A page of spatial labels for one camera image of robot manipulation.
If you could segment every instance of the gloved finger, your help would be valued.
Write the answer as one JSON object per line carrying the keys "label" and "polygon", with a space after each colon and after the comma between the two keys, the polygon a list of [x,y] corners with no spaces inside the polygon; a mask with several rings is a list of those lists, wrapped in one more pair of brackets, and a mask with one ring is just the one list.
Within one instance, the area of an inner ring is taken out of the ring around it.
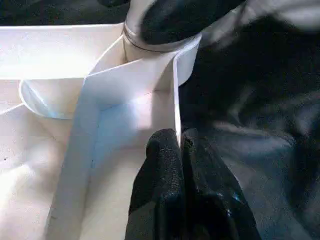
{"label": "gloved finger", "polygon": [[150,45],[194,36],[245,0],[157,0],[141,23],[141,37]]}
{"label": "gloved finger", "polygon": [[125,240],[184,239],[185,185],[176,133],[154,133],[137,174],[130,200]]}

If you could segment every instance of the white surface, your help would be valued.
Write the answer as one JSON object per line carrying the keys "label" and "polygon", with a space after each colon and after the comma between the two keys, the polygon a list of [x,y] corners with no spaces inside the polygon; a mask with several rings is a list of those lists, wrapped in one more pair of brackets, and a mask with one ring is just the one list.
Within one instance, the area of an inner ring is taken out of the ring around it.
{"label": "white surface", "polygon": [[0,79],[85,77],[123,24],[0,27]]}
{"label": "white surface", "polygon": [[[71,121],[50,121],[22,104],[0,114],[1,240],[43,235],[71,127]],[[63,129],[58,138],[52,126]]]}
{"label": "white surface", "polygon": [[19,80],[0,79],[0,114],[21,103],[18,86]]}
{"label": "white surface", "polygon": [[180,141],[178,82],[190,76],[200,39],[175,54],[148,56],[86,78],[47,240],[124,239],[132,183],[149,137],[172,128]]}
{"label": "white surface", "polygon": [[[192,72],[201,36],[150,53],[122,28],[0,27],[1,240],[123,238],[146,142],[163,128],[180,140],[178,84]],[[66,119],[77,100],[73,123]]]}

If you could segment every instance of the plastic container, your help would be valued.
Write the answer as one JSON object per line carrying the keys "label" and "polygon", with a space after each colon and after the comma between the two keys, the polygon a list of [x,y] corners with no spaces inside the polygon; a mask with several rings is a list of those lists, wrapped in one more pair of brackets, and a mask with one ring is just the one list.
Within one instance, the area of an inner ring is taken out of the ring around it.
{"label": "plastic container", "polygon": [[122,31],[123,23],[0,27],[0,82],[22,80],[29,110],[71,119],[84,78]]}
{"label": "plastic container", "polygon": [[161,53],[122,31],[0,27],[0,239],[123,239],[146,142],[180,139],[178,85],[201,36]]}
{"label": "plastic container", "polygon": [[[178,82],[192,73],[200,39],[159,54],[141,51],[120,37],[104,57],[123,64],[86,77],[47,240],[124,239],[132,184],[149,137],[172,128],[180,141]],[[142,58],[126,63],[122,54]]]}

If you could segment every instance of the cylindrical object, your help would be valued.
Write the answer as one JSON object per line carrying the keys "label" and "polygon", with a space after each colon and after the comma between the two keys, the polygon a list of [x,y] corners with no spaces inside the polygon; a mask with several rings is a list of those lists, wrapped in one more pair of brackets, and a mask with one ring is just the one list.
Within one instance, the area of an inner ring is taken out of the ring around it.
{"label": "cylindrical object", "polygon": [[146,11],[156,0],[131,0],[130,9],[126,16],[126,20],[124,23],[124,33],[130,42],[144,50],[156,51],[156,52],[170,52],[177,50],[182,45],[190,41],[190,38],[177,41],[170,42],[166,44],[160,45],[150,45],[146,44],[141,39],[141,22],[143,17],[146,14]]}

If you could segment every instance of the white box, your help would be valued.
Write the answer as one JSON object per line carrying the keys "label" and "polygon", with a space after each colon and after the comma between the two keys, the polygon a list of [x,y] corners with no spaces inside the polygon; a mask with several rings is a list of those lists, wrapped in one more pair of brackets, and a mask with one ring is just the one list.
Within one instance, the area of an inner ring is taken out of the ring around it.
{"label": "white box", "polygon": [[[154,54],[86,78],[48,240],[124,239],[132,185],[149,137],[172,128],[180,140],[178,82],[191,75],[200,38],[178,52]],[[122,44],[118,41],[115,48]]]}
{"label": "white box", "polygon": [[[22,195],[14,195],[16,185],[3,195],[0,227],[23,226],[7,228],[5,239],[124,239],[132,183],[149,137],[172,128],[180,141],[178,85],[191,75],[201,36],[175,52],[151,52],[132,45],[122,27],[0,28],[0,84],[14,92],[19,83],[18,97],[3,101],[0,124],[11,127],[1,130],[0,159],[19,155],[17,164],[30,171]],[[46,171],[34,172],[30,164]],[[18,167],[12,170],[24,179]],[[9,181],[4,171],[0,178]],[[35,199],[39,195],[43,201]],[[8,196],[17,203],[6,209]],[[34,208],[15,211],[20,203]],[[5,219],[9,212],[12,218]]]}

